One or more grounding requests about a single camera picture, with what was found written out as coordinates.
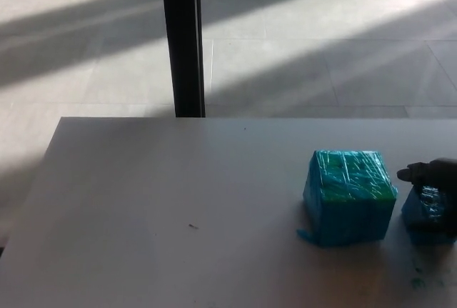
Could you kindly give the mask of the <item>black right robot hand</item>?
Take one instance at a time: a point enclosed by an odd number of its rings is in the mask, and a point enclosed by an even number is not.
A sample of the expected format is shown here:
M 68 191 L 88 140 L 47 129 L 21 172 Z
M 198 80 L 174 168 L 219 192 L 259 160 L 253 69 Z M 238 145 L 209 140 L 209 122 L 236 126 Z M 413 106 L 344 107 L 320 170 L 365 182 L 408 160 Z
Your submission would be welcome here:
M 401 214 L 414 244 L 452 244 L 456 241 L 456 160 L 438 158 L 397 171 L 412 184 Z

